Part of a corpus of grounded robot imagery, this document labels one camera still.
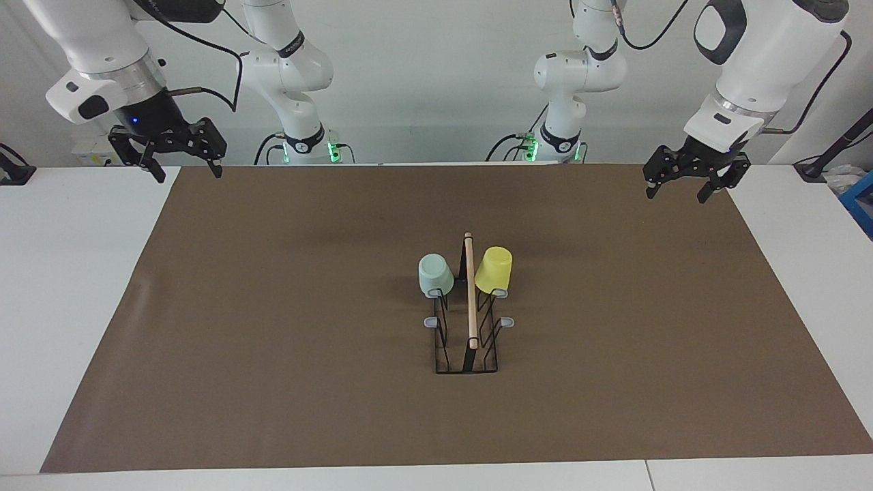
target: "cable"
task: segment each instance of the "cable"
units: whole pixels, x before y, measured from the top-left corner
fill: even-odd
[[[797,124],[794,125],[794,128],[791,128],[789,130],[780,128],[764,128],[761,133],[763,133],[764,135],[793,135],[797,132],[797,130],[801,127],[801,124],[803,124],[803,122],[807,119],[807,115],[809,115],[809,110],[812,109],[813,104],[815,104],[815,100],[818,98],[819,93],[824,88],[824,86],[828,83],[828,80],[830,80],[831,75],[836,72],[836,70],[840,67],[846,57],[849,56],[849,51],[851,51],[852,49],[852,37],[846,31],[841,31],[840,36],[842,36],[842,38],[846,40],[846,48],[842,51],[842,54],[840,55],[840,58],[836,60],[836,63],[831,66],[830,70],[824,76],[824,78],[821,79],[821,83],[819,83],[819,86],[815,89],[815,92],[813,92],[812,98],[809,99],[809,103],[807,103],[806,108],[803,109],[803,114],[801,114],[801,118],[797,121]]]
[[[527,150],[527,146],[526,145],[519,145],[518,147],[512,147],[511,149],[509,149],[506,152],[506,155],[503,156],[504,162],[507,162],[509,160],[509,154],[511,154],[513,150],[515,150],[515,157],[512,158],[512,161],[515,162],[515,159],[518,158],[518,156],[519,156],[519,152],[521,150]]]
[[[352,163],[358,163],[358,159],[354,158],[354,149],[348,143],[337,143],[337,149],[348,149],[348,151],[352,154]]]
[[[517,140],[521,140],[521,138],[518,135],[506,135],[506,136],[504,136],[497,143],[495,143],[493,147],[491,147],[491,151],[488,152],[488,156],[485,158],[485,161],[490,162],[491,156],[493,156],[494,152],[496,152],[497,149],[500,148],[500,145],[503,145],[504,143],[509,142],[513,138],[515,138]]]
[[[543,110],[540,111],[540,115],[537,116],[537,119],[533,120],[533,124],[531,125],[530,129],[527,130],[527,133],[532,133],[533,129],[537,127],[537,123],[540,122],[540,120],[543,118],[543,114],[546,113],[546,109],[548,109],[548,104],[543,106]],[[512,161],[515,162],[515,159],[517,158],[519,158],[519,150],[515,151],[515,155],[512,156]]]
[[[276,149],[285,150],[285,147],[283,145],[273,145],[272,147],[269,147],[267,149],[267,165],[270,165],[270,152]]]
[[[10,155],[12,155],[15,158],[17,158],[18,160],[20,160],[21,163],[23,163],[24,165],[28,165],[28,166],[30,165],[29,163],[27,163],[27,161],[24,159],[24,157],[21,156],[21,154],[19,154],[17,151],[12,149],[12,147],[10,147],[9,145],[7,145],[5,143],[0,143],[0,149],[4,149],[7,152],[9,152]]]
[[[239,28],[240,31],[245,32],[245,35],[246,35],[246,36],[248,36],[249,38],[252,38],[252,39],[258,41],[258,42],[259,42],[260,44],[262,44],[262,45],[265,45],[265,44],[266,44],[264,41],[261,41],[260,39],[256,38],[255,35],[252,34],[248,29],[246,29],[245,27],[243,27],[243,25],[239,23],[239,21],[237,20],[237,18],[236,18],[236,17],[233,17],[233,15],[231,15],[230,12],[227,11],[227,9],[222,8],[221,11],[224,12],[224,15],[226,15],[227,17],[230,17],[230,20],[232,20],[233,23],[237,25],[237,27]]]
[[[655,40],[652,41],[651,43],[648,43],[647,45],[643,45],[643,46],[638,46],[638,45],[635,45],[635,44],[630,42],[630,39],[628,39],[627,33],[625,33],[625,31],[624,31],[624,17],[622,17],[622,9],[619,8],[618,3],[616,3],[616,0],[611,0],[611,3],[612,3],[612,10],[615,13],[615,24],[618,26],[618,31],[622,34],[622,39],[624,39],[624,42],[627,43],[627,45],[629,47],[631,47],[635,50],[638,50],[638,51],[643,51],[643,50],[648,50],[650,47],[658,44],[658,42],[661,41],[661,38],[663,38],[664,35],[667,34],[667,31],[670,30],[670,27],[672,27],[673,24],[676,22],[676,19],[679,18],[679,14],[682,13],[682,10],[684,10],[685,5],[687,5],[689,1],[690,0],[684,0],[682,2],[682,4],[679,5],[679,8],[676,10],[676,13],[673,14],[673,18],[671,18],[670,21],[667,23],[666,27],[663,28],[663,31],[661,31],[661,33],[658,34],[657,38],[655,38]]]
[[[864,137],[859,138],[856,142],[852,142],[851,145],[846,146],[846,148],[843,149],[843,150],[841,150],[840,153],[842,153],[842,152],[844,152],[844,151],[846,151],[846,150],[848,150],[848,149],[851,149],[852,147],[856,147],[857,145],[860,145],[861,143],[864,142],[864,140],[867,140],[867,139],[870,138],[871,136],[873,136],[873,131],[870,131],[870,132],[869,132],[868,134],[866,134]],[[805,159],[803,159],[803,160],[799,160],[799,161],[797,161],[797,162],[795,162],[795,163],[793,163],[793,164],[791,164],[791,165],[797,165],[797,164],[799,164],[799,163],[809,162],[809,161],[811,161],[811,160],[815,160],[815,159],[817,159],[817,158],[819,158],[819,157],[821,157],[821,156],[823,156],[823,155],[824,155],[824,154],[819,154],[819,155],[817,155],[817,156],[807,157],[807,158],[805,158]]]
[[[588,158],[588,143],[587,143],[587,142],[582,142],[582,143],[579,144],[580,147],[581,147],[582,145],[585,145],[585,153],[582,154],[582,163],[585,163],[585,159]]]
[[[267,143],[269,143],[270,140],[272,140],[274,138],[282,138],[281,135],[282,135],[281,133],[272,133],[272,134],[270,134],[270,136],[267,136],[266,138],[264,138],[264,140],[261,142],[261,146],[258,147],[258,152],[257,152],[257,154],[255,154],[255,162],[252,165],[258,165],[258,161],[261,160],[261,152],[264,151],[264,147],[267,146]]]
[[[156,21],[163,24],[165,27],[167,27],[171,31],[175,32],[176,34],[179,34],[181,36],[184,36],[185,38],[191,39],[192,41],[196,41],[197,43],[200,43],[201,45],[208,46],[214,50],[228,53],[230,56],[237,59],[237,64],[239,66],[239,70],[237,71],[237,85],[233,91],[233,102],[231,102],[231,104],[230,104],[230,110],[235,113],[237,111],[237,103],[239,102],[239,87],[243,83],[243,58],[239,55],[239,53],[234,52],[231,49],[225,48],[224,46],[217,45],[215,43],[211,43],[210,41],[207,41],[206,39],[198,38],[194,34],[190,34],[189,32],[186,32],[186,31],[179,29],[178,27],[172,25],[159,11],[155,10],[155,8],[152,7],[151,3],[148,0],[134,0],[134,2],[137,5],[139,5],[139,7],[141,9],[146,11],[146,13],[148,15],[154,17]]]
[[[188,87],[188,88],[177,88],[175,90],[167,91],[170,97],[178,97],[180,95],[189,95],[192,93],[208,93],[209,95],[214,95],[218,99],[224,101],[225,104],[230,108],[231,111],[234,110],[233,103],[228,100],[227,97],[224,97],[224,94],[216,92],[210,88],[206,87]]]

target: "cup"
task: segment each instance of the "cup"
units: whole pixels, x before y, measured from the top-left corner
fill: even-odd
[[[418,286],[428,298],[439,296],[436,290],[442,290],[443,296],[449,294],[455,286],[455,277],[443,256],[428,254],[418,261]]]
[[[503,247],[489,247],[476,271],[476,288],[486,294],[509,290],[512,253]]]

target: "white table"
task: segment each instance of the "white table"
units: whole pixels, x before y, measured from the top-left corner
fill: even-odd
[[[34,475],[177,172],[40,169],[0,188],[0,489],[873,489],[873,455]],[[873,243],[791,168],[753,167],[732,196],[873,432]]]

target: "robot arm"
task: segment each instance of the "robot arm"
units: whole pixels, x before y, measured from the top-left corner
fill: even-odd
[[[573,31],[583,50],[549,53],[534,70],[549,98],[546,120],[535,133],[537,160],[572,160],[586,114],[580,94],[616,90],[628,72],[609,0],[581,0]]]
[[[328,130],[313,100],[303,92],[330,86],[333,65],[310,43],[294,19],[288,0],[241,0],[252,34],[265,47],[244,57],[243,85],[276,110],[291,163],[329,163]]]
[[[700,203],[735,187],[750,165],[741,150],[824,58],[848,12],[847,0],[710,0],[694,39],[722,74],[685,125],[685,145],[659,147],[644,166],[649,198],[684,176],[709,179]]]
[[[167,20],[209,22],[221,11],[216,0],[178,7],[153,0]],[[123,0],[24,0],[43,29],[64,50],[72,69],[46,94],[67,120],[80,124],[113,111],[122,125],[109,141],[126,165],[147,169],[162,183],[155,153],[184,151],[205,160],[216,177],[227,143],[207,118],[189,124],[172,100],[145,39],[134,28]],[[142,153],[130,141],[144,146]]]

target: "wooden dowel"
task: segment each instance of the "wooden dowel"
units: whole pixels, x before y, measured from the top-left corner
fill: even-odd
[[[473,265],[473,234],[464,235],[464,250],[467,255],[467,317],[470,323],[470,349],[479,349],[479,322],[476,318],[476,267]]]

